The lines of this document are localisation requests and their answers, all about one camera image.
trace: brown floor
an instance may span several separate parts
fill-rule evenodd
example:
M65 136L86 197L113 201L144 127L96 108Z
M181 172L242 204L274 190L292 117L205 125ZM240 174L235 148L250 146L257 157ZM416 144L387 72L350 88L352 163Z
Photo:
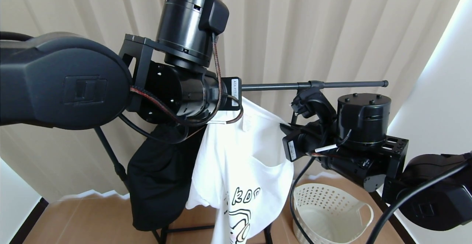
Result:
M357 199L370 204L375 218L365 233L354 244L363 244L367 240L373 224L381 215L381 210L370 195L353 185L347 179L321 177L317 183L332 185L349 192ZM215 210L197 207L185 210L170 228L204 226L214 223ZM172 233L167 244L207 244L211 241L211 230ZM288 204L273 222L271 231L274 244L298 244L292 230L292 217ZM102 198L91 195L83 199L72 199L50 204L25 240L25 244L62 244L62 243L113 243L113 244L156 244L151 232L141 232L132 226L131 205L129 200L118 196ZM262 233L247 241L247 244L265 243ZM401 244L401 238L390 223L382 229L376 243Z

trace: beige curtain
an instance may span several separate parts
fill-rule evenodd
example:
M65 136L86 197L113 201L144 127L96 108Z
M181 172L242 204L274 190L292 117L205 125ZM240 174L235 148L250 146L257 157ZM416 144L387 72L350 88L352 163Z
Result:
M388 80L391 118L408 97L459 0L223 0L230 18L219 40L226 76L244 83ZM32 36L84 35L118 52L124 34L154 38L163 0L1 0L0 28ZM162 61L160 53L155 60ZM350 89L326 89L336 103ZM294 91L247 93L290 120ZM152 125L127 114L146 130ZM115 120L103 127L126 165L143 137ZM90 189L125 187L93 130L11 125L0 128L0 155L48 201ZM311 170L312 174L319 167Z

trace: white shirt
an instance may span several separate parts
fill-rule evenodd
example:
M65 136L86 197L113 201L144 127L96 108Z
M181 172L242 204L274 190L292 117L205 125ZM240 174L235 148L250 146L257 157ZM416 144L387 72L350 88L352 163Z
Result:
M293 164L285 158L284 120L243 98L244 115L219 111L200 146L187 209L217 208L212 244L245 244L273 222L285 204Z

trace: black baseboard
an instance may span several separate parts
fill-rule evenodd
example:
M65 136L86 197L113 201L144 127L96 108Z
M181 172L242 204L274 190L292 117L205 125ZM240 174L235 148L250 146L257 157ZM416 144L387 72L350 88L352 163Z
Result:
M385 210L388 208L388 205L386 205L386 203L384 203L382 201L382 197L377 192L371 192L369 194L371 195L372 199L374 199L374 201L378 205L378 207L382 210L382 212L385 212ZM403 242L405 242L405 244L416 244L416 242L410 236L408 231L406 231L403 224L401 224L401 222L398 220L398 218L396 218L395 215L391 216L388 221L390 221L393 228L398 233L398 235L401 237Z
M34 227L34 224L36 224L48 204L49 203L44 200L44 198L39 200L38 204L34 207L25 222L21 225L20 229L10 241L10 244L22 244L25 241L28 234L31 232L32 227Z

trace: white plastic basket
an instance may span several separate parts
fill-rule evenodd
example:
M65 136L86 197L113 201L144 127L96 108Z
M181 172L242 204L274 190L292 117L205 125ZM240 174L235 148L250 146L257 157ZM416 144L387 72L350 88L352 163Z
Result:
M371 218L362 222L360 209L368 207ZM308 183L295 188L295 216L315 244L347 244L356 240L374 218L372 207L338 188ZM308 244L293 222L295 236Z

